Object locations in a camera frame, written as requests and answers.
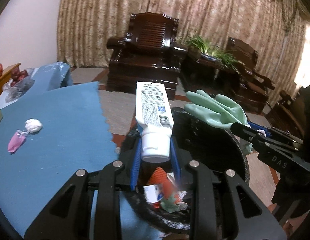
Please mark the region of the white blue carton box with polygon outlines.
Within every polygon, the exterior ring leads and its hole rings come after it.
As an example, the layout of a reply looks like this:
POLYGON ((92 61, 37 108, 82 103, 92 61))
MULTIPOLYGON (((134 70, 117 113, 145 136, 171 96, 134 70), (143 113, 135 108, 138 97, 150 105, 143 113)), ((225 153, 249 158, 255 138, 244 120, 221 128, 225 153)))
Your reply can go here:
POLYGON ((144 186, 144 194, 146 202, 157 203, 164 197, 162 184, 153 184, 144 186))

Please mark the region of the orange foam net sleeve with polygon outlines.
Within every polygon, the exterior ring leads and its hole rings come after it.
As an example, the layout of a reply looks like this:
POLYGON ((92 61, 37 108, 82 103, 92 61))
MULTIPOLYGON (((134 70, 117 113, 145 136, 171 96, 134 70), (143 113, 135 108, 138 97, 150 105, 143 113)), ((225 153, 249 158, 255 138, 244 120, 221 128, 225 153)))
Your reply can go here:
POLYGON ((157 167, 155 169, 146 185, 159 185, 162 197, 164 199, 168 199, 172 196, 174 198, 174 203, 181 202, 184 198, 183 196, 180 196, 180 191, 178 191, 175 186, 174 176, 171 176, 169 173, 165 172, 161 167, 157 167))

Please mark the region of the white toothpaste tube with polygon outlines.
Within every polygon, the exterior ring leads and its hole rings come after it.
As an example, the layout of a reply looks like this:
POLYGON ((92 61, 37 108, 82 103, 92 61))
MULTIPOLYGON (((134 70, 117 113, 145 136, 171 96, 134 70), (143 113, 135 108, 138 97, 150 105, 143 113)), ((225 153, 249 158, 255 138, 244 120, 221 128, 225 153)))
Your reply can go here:
POLYGON ((137 82, 135 119, 141 136, 141 159, 148 163, 169 161, 174 121, 162 83, 137 82))

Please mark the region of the pink face mask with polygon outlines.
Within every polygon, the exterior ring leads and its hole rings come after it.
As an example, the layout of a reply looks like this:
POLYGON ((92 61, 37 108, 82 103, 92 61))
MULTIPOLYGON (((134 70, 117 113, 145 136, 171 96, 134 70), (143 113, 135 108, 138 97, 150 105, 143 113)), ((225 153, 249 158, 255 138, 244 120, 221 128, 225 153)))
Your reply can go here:
POLYGON ((7 146, 8 152, 12 154, 15 153, 20 148, 20 146, 24 144, 28 134, 29 133, 27 131, 17 130, 15 134, 12 136, 7 146))

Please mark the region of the white tissue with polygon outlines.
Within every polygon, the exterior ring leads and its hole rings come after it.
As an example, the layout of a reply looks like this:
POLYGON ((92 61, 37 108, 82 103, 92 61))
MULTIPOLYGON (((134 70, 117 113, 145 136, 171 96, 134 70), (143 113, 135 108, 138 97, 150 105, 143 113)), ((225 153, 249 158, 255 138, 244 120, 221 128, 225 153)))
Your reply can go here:
POLYGON ((28 119, 25 122, 25 129, 28 133, 39 132, 42 128, 42 123, 37 119, 28 119))

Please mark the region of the black lined trash bin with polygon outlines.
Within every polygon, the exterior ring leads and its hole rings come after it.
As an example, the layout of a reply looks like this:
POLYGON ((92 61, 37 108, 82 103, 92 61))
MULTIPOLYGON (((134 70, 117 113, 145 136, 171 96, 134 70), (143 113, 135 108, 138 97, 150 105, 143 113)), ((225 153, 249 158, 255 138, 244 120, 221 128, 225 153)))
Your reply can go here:
MULTIPOLYGON (((172 109, 174 126, 172 137, 175 150, 184 154, 184 160, 195 159, 212 172, 217 226, 223 222, 220 197, 223 194, 222 175, 233 169, 246 183, 249 182, 249 165, 238 140, 231 132, 214 128, 195 118, 180 107, 172 109)), ((148 204, 141 191, 125 192, 125 200, 133 213, 151 226, 165 233, 188 233, 190 210, 168 213, 148 204)))

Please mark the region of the dark wooden side table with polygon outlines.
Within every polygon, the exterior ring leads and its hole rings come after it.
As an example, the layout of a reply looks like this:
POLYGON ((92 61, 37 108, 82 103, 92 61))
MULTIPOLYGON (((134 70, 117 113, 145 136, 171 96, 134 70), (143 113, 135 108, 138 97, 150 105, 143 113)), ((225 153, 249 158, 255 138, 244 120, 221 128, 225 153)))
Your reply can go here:
POLYGON ((231 95, 231 89, 239 85, 240 75, 220 61, 199 51, 189 51, 181 63, 181 83, 184 91, 203 90, 208 95, 231 95))

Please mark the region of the green potted plant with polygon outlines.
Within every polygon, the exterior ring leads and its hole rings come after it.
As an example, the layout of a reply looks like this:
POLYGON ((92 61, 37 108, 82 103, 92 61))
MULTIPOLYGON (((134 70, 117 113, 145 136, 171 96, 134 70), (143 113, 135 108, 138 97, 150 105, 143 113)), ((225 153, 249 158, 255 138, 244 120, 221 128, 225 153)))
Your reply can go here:
POLYGON ((207 56, 209 59, 216 59, 226 68, 231 68, 239 73, 237 64, 241 63, 241 61, 235 59, 231 53, 227 53, 218 46, 213 45, 209 40, 202 38, 198 34, 194 34, 186 37, 184 42, 188 47, 197 48, 202 55, 207 56))

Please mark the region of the beige patterned curtain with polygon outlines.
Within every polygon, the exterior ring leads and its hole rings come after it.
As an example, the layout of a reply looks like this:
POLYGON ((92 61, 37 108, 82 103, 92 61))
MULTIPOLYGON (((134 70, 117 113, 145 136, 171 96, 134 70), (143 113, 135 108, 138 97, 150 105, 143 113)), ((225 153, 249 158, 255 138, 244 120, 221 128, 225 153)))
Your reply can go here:
POLYGON ((301 0, 61 0, 57 58, 71 66, 106 66, 112 36, 121 36, 133 13, 153 12, 179 20, 177 37, 198 34, 223 48, 238 38, 258 52, 257 70, 275 84, 269 102, 285 90, 294 95, 295 77, 310 14, 301 0))

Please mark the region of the glass fruit bowl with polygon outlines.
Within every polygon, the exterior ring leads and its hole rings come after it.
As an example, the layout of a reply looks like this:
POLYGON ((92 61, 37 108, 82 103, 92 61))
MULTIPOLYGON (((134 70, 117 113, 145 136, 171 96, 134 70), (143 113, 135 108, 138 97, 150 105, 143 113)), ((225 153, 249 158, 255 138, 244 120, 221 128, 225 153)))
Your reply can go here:
POLYGON ((22 74, 22 79, 19 81, 14 81, 10 79, 3 85, 3 91, 7 92, 5 102, 12 102, 16 99, 19 99, 23 96, 35 83, 35 80, 32 78, 34 74, 34 68, 25 69, 27 76, 22 74))

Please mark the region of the light blue tablecloth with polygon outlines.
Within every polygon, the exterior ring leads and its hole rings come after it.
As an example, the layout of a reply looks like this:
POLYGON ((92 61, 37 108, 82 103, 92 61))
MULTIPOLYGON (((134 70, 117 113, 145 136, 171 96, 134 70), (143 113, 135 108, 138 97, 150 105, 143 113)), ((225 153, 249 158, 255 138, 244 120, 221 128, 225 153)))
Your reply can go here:
POLYGON ((16 102, 19 99, 29 98, 31 96, 43 94, 50 90, 73 85, 70 65, 63 62, 55 62, 35 68, 31 75, 34 84, 30 89, 20 97, 13 100, 6 100, 8 91, 3 91, 0 95, 0 109, 16 102))

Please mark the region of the dark red apples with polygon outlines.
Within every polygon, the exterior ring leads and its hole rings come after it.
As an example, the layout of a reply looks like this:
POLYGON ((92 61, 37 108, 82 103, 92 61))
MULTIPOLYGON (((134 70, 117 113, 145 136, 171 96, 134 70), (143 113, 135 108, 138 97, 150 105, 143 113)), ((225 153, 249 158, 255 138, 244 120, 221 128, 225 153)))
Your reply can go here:
POLYGON ((13 70, 11 71, 12 82, 10 84, 10 87, 15 86, 16 83, 18 83, 19 81, 23 80, 27 76, 28 76, 28 72, 26 70, 20 71, 19 67, 13 68, 13 70))

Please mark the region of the wooden tv cabinet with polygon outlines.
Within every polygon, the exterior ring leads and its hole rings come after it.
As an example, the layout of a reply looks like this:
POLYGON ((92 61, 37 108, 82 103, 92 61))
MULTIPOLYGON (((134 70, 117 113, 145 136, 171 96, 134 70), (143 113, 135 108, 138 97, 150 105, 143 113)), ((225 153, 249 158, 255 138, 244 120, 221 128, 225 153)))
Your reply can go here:
POLYGON ((7 83, 11 78, 11 71, 13 70, 13 68, 19 67, 19 66, 20 66, 20 63, 17 63, 9 67, 3 68, 3 74, 0 77, 0 95, 3 92, 3 85, 7 83))

